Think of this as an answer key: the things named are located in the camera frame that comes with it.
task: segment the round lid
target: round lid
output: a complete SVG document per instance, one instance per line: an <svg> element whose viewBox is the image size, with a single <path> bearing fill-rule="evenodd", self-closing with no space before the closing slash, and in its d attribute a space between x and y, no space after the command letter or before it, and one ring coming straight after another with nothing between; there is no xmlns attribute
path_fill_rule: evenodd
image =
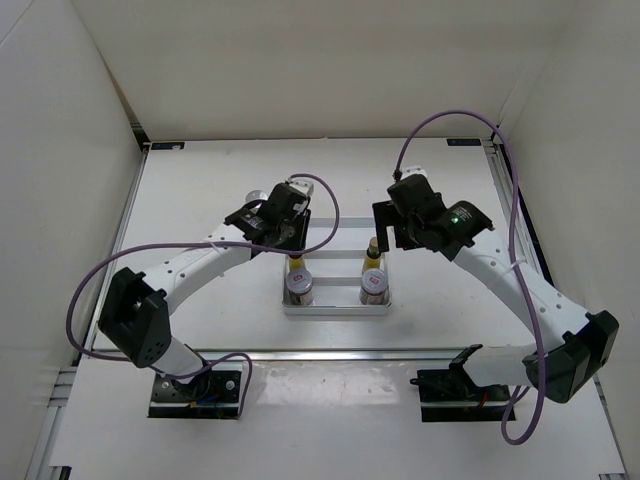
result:
<svg viewBox="0 0 640 480"><path fill-rule="evenodd" d="M287 275L287 288L293 293L307 293L312 285L313 277L306 268L296 268Z"/></svg>
<svg viewBox="0 0 640 480"><path fill-rule="evenodd" d="M362 288L371 295L384 292L388 286L387 274L379 268L371 268L362 274Z"/></svg>

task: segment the purple cable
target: purple cable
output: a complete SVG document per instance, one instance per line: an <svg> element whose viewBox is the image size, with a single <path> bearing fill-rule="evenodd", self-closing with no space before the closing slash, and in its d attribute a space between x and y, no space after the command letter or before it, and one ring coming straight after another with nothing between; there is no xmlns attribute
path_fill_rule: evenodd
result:
<svg viewBox="0 0 640 480"><path fill-rule="evenodd" d="M397 175L400 173L400 166L402 165L402 159L409 147L409 143L411 140L417 135L417 133L427 124L432 121L445 117L447 115L467 115L469 117L473 117L475 119L480 120L482 123L487 125L493 132L497 135L497 137L504 144L505 149L507 150L507 155L509 156L509 160L511 161L511 172L512 172L512 180L513 180L513 195L511 199L511 215L509 217L509 259L511 263L514 264L513 270L516 274L516 278L518 280L518 284L522 290L522 294L524 296L524 301L527 305L527 310L529 311L529 316L531 317L531 326L533 329L533 337L536 342L536 353L538 355L538 396L536 398L536 406L533 411L533 416L531 417L531 422L529 426L524 431L524 433L518 438L511 438L509 433L507 432L507 421L509 419L509 414L513 410L515 404L524 397L524 395L528 392L528 388L525 389L524 393L518 397L518 393L520 392L520 387L516 388L507 405L507 408L502 416L502 422L500 424L500 430L502 431L502 436L505 441L510 445L522 445L524 442L531 438L533 432L538 426L538 422L540 421L540 417L542 416L542 407L544 405L544 398L546 392L546 378L547 378L547 369L544 361L544 345L542 342L542 332L540 331L540 323L538 322L538 316L536 315L536 308L533 304L533 299L531 298L531 293L529 292L529 288L527 287L527 283L522 275L522 270L520 269L520 265L516 263L516 248L515 248L515 236L516 236L516 219L518 217L518 194L520 192L520 183L518 178L518 168L515 163L515 157L513 155L513 151L511 150L511 145L507 138L503 135L496 125L491 122L487 117L480 113L472 112L471 110L445 110L444 112L436 113L435 115L431 115L426 120L423 120L413 131L409 134L407 139L402 145L402 150L400 150L400 156L398 157L398 163L396 164L396 169L394 171L394 178L398 178Z"/></svg>
<svg viewBox="0 0 640 480"><path fill-rule="evenodd" d="M112 361L115 361L115 362L128 362L129 361L129 359L126 358L126 357L114 356L114 355L105 355L103 353L97 353L97 352L93 352L91 350L88 350L88 349L84 348L75 339L75 337L73 336L73 312L74 312L74 310L76 308L76 304L78 303L78 299L80 298L80 295L82 294L82 291L86 288L87 284L91 281L91 279L100 270L102 270L109 263L113 262L114 260L117 260L120 257L124 257L126 255L130 255L130 254L136 253L136 252L141 252L141 251L144 251L144 250L157 250L157 249L165 249L165 248L196 249L196 248L211 248L213 246L216 246L216 247L250 248L251 250L254 250L254 251L257 251L257 252L282 253L282 254L285 254L285 255L305 255L307 253L315 252L316 250L319 250L322 247L324 247L326 244L328 244L333 239L333 237L335 237L336 232L338 231L338 226L339 226L339 223L340 223L340 206L338 205L338 199L336 198L335 194L333 193L333 190L331 190L331 187L329 187L329 185L324 180L322 180L320 177L317 177L316 175L313 175L311 173L296 173L294 175L291 175L290 178L300 178L300 177L311 178L312 180L315 180L318 183L320 183L326 189L327 193L329 194L329 197L331 197L331 201L333 202L333 207L335 209L335 217L336 217L335 218L335 222L333 224L333 228L331 229L331 233L329 233L327 238L325 238L322 242L318 243L317 245L314 245L313 247L310 247L310 248L307 248L307 249L301 250L301 251L282 250L280 248L264 247L262 245L253 245L251 243L244 243L244 242L149 243L149 244L146 244L146 245L138 245L138 246L135 246L135 247L127 248L125 250L121 250L120 252L111 255L109 258L106 258L106 259L102 260L95 267L93 267L91 270L89 270L89 272L80 281L80 284L76 288L76 291L73 293L73 296L71 297L71 301L69 302L69 308L67 309L67 316L66 316L66 322L65 322L65 331L66 331L67 339L69 340L69 343L73 346L73 348L75 348L80 353L82 353L82 354L84 354L84 355L86 355L88 357L93 357L93 358L97 358L97 359L100 359L100 360L112 360ZM241 397L241 400L240 400L240 407L238 408L238 416L240 416L242 414L242 411L244 410L244 401L245 401L245 398L247 396L247 390L249 388L249 382L251 381L251 375L253 374L253 362L251 361L251 358L246 353L243 353L243 352L230 353L228 355L225 355L225 356L219 358L218 360L214 360L212 362L207 363L201 369L199 369L199 370L197 370L195 372L187 373L187 374L183 374L183 375L164 374L163 372L161 372L161 371L159 371L157 369L154 369L154 370L157 373L160 373L160 374L164 375L166 378L179 380L179 379L194 377L196 375L204 373L207 370L210 370L213 366L217 365L218 363L224 362L224 361L226 361L226 360L228 360L229 358L232 358L232 357L243 357L243 358L245 358L247 360L247 362L249 364L249 372L247 373L247 381L245 382L244 390L242 392L242 397Z"/></svg>

